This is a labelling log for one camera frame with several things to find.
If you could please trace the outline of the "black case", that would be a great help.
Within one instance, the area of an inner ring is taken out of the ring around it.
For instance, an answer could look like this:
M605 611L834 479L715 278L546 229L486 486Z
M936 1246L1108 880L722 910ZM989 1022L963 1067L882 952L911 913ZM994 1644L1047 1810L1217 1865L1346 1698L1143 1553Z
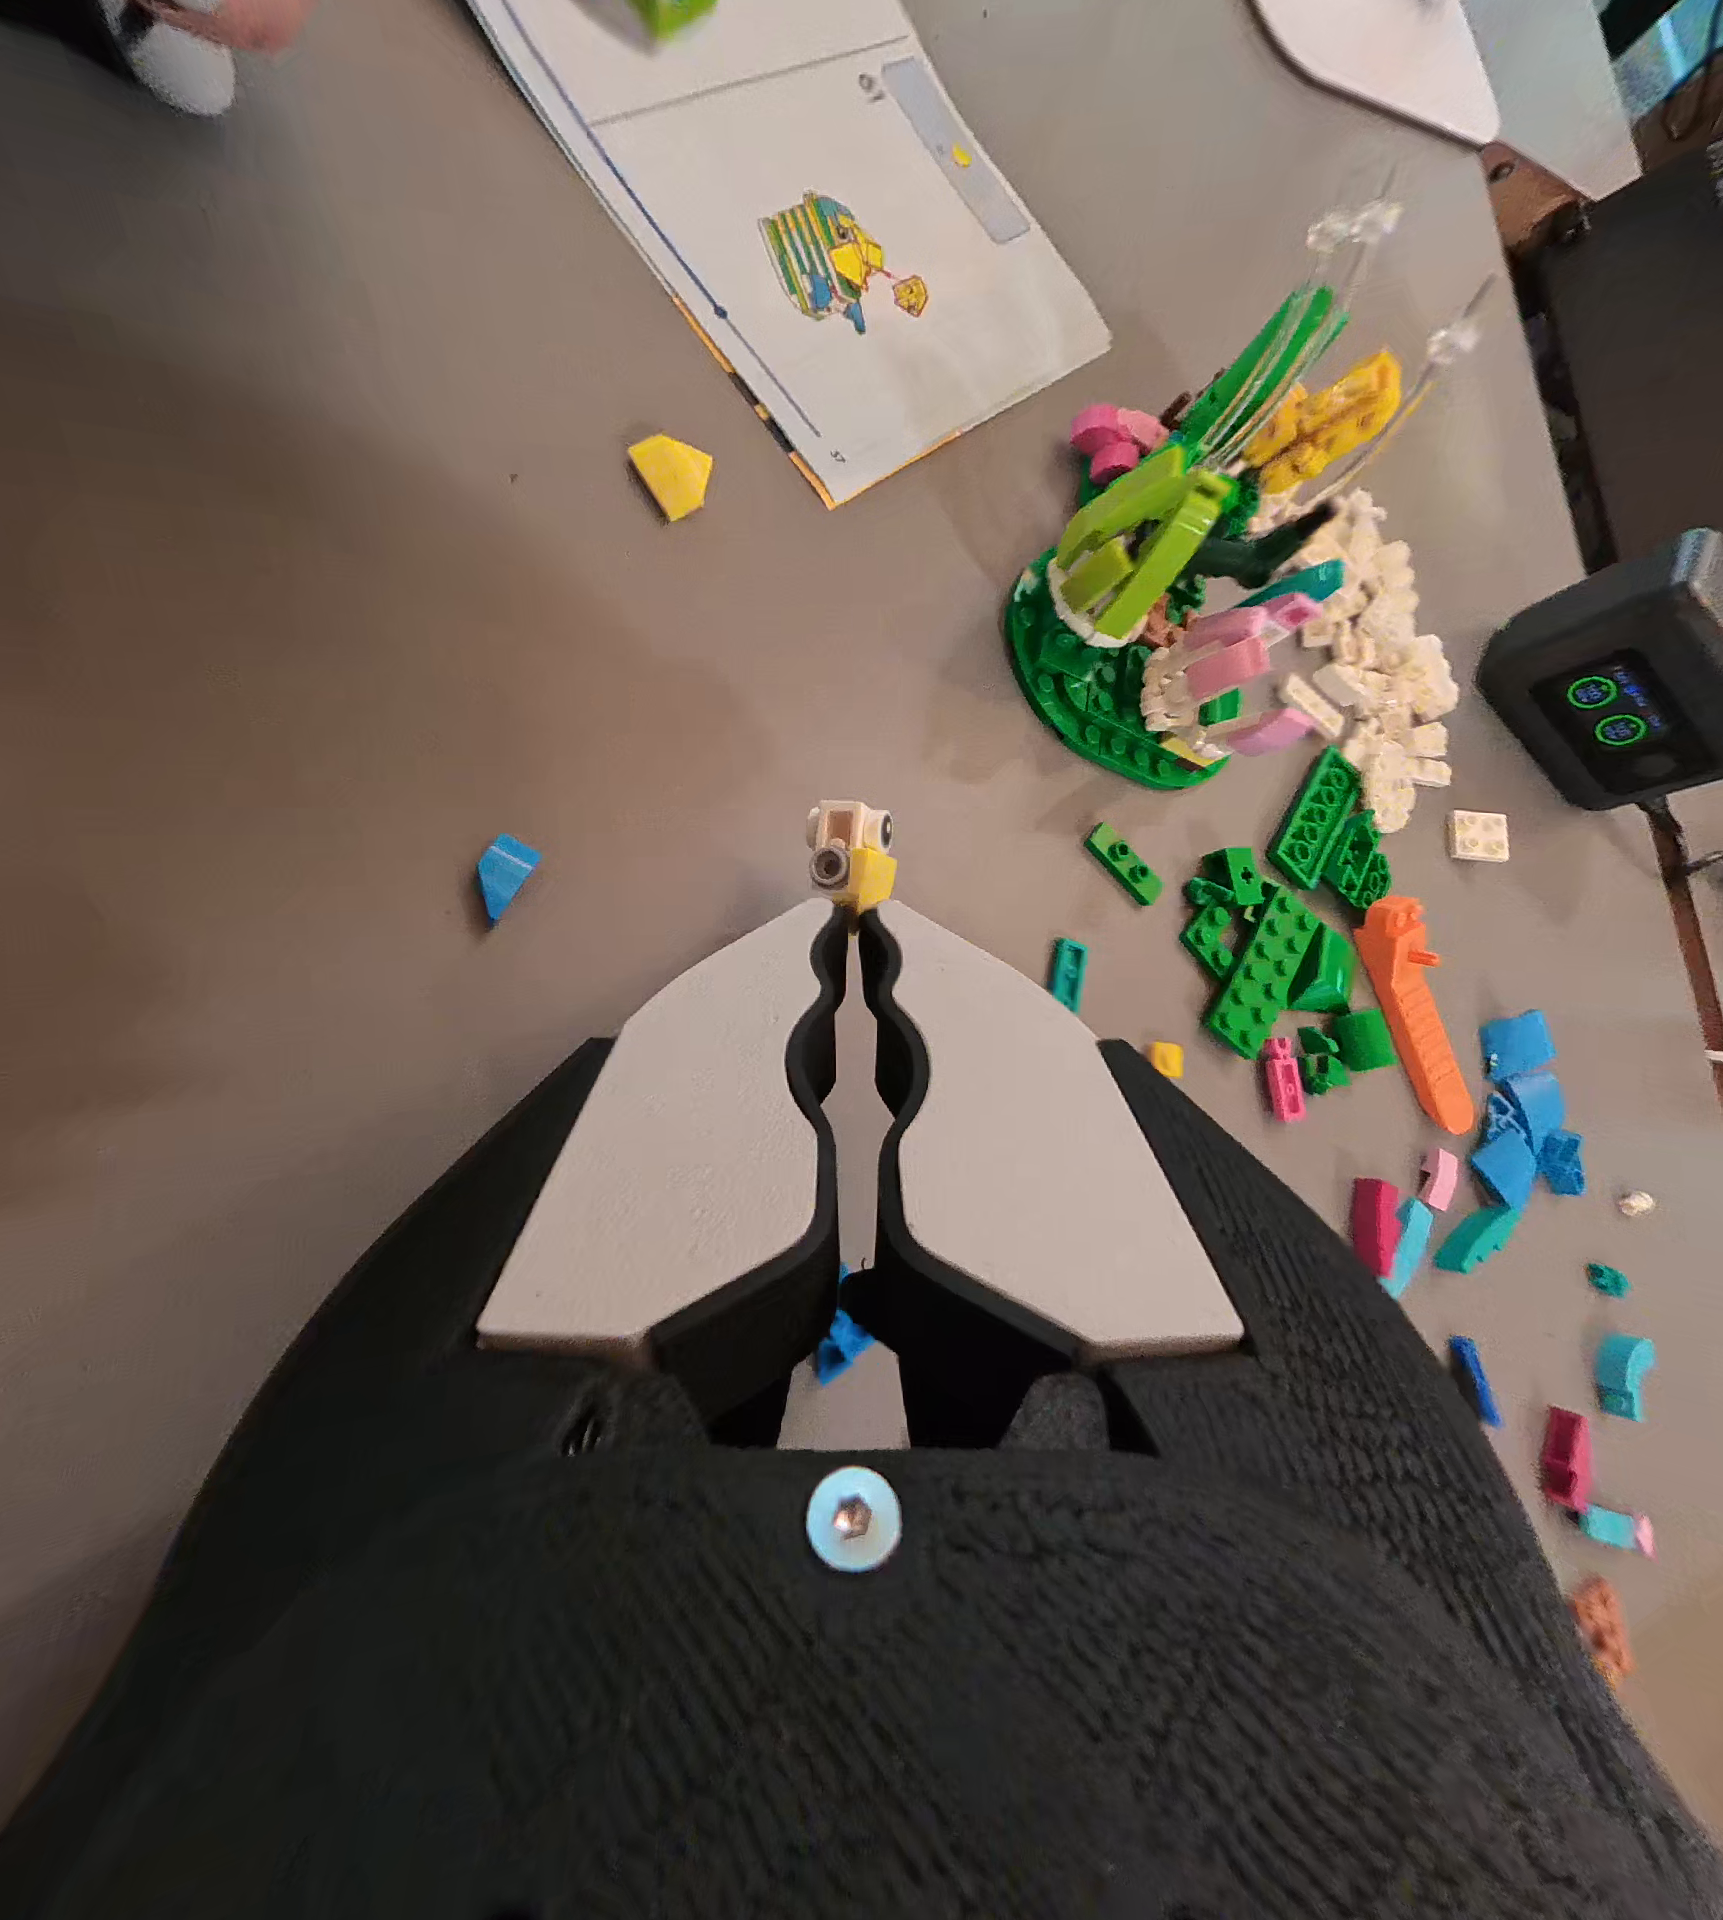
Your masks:
M1535 268L1588 562L1723 534L1723 138L1596 202Z

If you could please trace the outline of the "grey desk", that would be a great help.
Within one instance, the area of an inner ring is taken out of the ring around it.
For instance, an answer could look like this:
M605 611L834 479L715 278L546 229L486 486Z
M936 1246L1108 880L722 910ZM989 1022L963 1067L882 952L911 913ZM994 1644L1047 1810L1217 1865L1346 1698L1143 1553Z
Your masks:
M0 26L0 1917L1723 1917L1277 1175L1410 1175L1410 1101L1255 1148L1136 1046L1181 913L996 630L1076 391L822 509L715 367L455 2L328 2L213 125ZM890 1126L844 910L824 1283L477 1344L624 1022L829 902L822 801L884 903L1087 944L1234 1350L815 1382Z

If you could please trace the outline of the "yellow tan brick fish head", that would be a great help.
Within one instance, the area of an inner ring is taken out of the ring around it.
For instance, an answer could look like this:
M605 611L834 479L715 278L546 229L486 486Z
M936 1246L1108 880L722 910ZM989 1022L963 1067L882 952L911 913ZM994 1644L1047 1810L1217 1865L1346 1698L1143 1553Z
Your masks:
M858 917L896 892L896 819L861 801L822 801L806 824L808 884Z

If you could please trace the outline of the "scattered blue pink toy bricks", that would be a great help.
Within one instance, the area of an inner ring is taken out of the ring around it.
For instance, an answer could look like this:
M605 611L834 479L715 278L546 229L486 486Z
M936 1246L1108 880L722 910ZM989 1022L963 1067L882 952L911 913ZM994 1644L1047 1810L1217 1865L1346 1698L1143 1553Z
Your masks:
M1422 1162L1422 1183L1396 1194L1389 1250L1367 1250L1375 1285L1399 1299L1423 1263L1448 1277L1472 1277L1507 1249L1531 1197L1587 1194L1587 1145L1568 1127L1567 1094L1557 1080L1557 1046L1540 1010L1490 1019L1480 1026L1480 1067L1484 1096L1475 1151L1458 1159L1434 1148ZM1454 1227L1444 1228L1445 1203L1459 1183L1484 1197ZM1654 1341L1608 1333L1596 1341L1592 1378L1603 1418L1644 1421L1644 1388L1656 1369ZM1489 1362L1472 1334L1448 1334L1445 1371L1475 1418L1504 1425ZM1656 1551L1648 1513L1595 1499L1595 1418L1587 1411L1550 1404L1538 1452L1538 1493L1550 1508L1588 1543L1640 1555ZM1588 1576L1568 1592L1568 1614L1599 1679L1617 1691L1637 1669L1623 1600L1606 1576Z

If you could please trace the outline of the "white rounded panel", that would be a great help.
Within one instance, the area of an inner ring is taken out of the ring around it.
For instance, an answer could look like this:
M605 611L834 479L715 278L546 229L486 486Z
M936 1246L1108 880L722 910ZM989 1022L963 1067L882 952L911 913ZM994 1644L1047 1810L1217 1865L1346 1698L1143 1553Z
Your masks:
M1459 2L1251 2L1307 83L1451 142L1500 138L1500 103Z

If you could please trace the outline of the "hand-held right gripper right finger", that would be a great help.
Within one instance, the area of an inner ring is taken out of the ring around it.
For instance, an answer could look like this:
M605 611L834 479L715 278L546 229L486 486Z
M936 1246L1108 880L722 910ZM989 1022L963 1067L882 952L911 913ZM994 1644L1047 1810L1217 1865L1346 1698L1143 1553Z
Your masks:
M858 1322L901 1355L1234 1350L1241 1315L1082 1019L903 902L856 945L890 1117Z

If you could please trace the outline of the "instruction booklet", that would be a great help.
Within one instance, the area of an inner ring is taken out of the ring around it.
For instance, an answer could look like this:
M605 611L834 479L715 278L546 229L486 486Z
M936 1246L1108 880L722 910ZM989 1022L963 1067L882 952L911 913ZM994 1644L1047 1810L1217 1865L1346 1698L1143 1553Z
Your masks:
M1108 346L901 2L469 2L498 62L829 506Z

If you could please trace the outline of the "orange brick separator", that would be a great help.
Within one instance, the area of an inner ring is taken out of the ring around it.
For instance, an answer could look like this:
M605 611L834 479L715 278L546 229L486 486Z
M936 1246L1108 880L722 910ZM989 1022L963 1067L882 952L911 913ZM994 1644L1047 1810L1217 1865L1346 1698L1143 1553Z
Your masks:
M1373 902L1353 945L1422 1113L1454 1140L1469 1137L1475 1096L1431 997L1428 971L1441 955L1431 952L1423 903L1412 895Z

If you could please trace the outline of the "large black power station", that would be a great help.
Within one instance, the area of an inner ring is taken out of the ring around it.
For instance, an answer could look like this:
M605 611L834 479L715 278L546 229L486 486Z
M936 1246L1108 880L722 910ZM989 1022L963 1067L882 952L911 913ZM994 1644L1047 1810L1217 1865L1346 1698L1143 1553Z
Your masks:
M1723 534L1689 528L1533 601L1475 684L1575 810L1723 780Z

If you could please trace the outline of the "toy brick flower model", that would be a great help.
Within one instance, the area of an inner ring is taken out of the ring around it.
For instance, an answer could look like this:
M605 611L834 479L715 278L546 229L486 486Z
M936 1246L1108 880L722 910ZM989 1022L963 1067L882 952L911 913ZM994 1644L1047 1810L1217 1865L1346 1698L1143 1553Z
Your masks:
M1389 183L1322 213L1297 282L1205 388L1075 421L1076 506L1020 569L1002 637L1023 705L1084 768L1189 793L1230 758L1346 733L1353 702L1289 691L1275 651L1343 656L1360 622L1410 689L1396 720L1454 709L1441 647L1416 636L1406 548L1360 482L1480 342L1489 286L1427 337L1417 373L1373 349L1314 384L1399 223Z

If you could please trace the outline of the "person's left hand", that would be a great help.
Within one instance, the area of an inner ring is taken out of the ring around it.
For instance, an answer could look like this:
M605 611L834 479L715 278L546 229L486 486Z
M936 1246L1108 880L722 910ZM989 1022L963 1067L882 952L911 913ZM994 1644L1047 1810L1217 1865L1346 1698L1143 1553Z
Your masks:
M234 53L277 55L304 30L315 2L147 2L167 26Z

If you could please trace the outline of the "pile of green toy bricks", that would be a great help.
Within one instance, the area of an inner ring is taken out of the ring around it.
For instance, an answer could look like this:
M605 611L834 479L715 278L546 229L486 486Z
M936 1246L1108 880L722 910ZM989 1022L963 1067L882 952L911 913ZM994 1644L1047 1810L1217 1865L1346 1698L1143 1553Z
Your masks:
M1392 892L1382 832L1353 761L1325 748L1266 850L1215 847L1187 880L1184 950L1209 975L1209 1039L1259 1064L1282 1022L1312 1019L1286 1060L1307 1094L1396 1067L1388 1019L1353 1007L1353 926Z

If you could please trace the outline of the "pile of white toy bricks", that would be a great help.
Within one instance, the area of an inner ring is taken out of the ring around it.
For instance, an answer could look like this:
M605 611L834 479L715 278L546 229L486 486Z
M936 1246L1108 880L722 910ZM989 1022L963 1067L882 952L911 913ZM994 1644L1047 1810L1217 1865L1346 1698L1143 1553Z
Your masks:
M1328 498L1328 520L1286 559L1259 601L1314 598L1307 572L1338 572L1314 612L1269 651L1255 712L1289 712L1300 741L1333 745L1363 777L1382 838L1401 835L1427 793L1445 789L1448 713L1459 685L1445 643L1422 630L1416 558L1388 533L1366 486Z

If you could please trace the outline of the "yellow slope brick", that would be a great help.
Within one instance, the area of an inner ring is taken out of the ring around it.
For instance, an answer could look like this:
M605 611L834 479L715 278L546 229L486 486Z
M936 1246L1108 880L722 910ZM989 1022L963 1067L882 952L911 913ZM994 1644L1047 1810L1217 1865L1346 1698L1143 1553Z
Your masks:
M714 456L669 433L641 436L626 447L629 467L661 520L679 523L701 512Z

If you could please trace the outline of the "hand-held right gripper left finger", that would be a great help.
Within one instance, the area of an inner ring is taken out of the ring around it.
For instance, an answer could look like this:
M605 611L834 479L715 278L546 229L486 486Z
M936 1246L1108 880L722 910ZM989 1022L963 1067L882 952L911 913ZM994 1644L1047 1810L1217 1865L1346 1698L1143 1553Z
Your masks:
M675 1361L759 1277L824 1283L848 922L802 902L612 1039L477 1315L486 1350Z

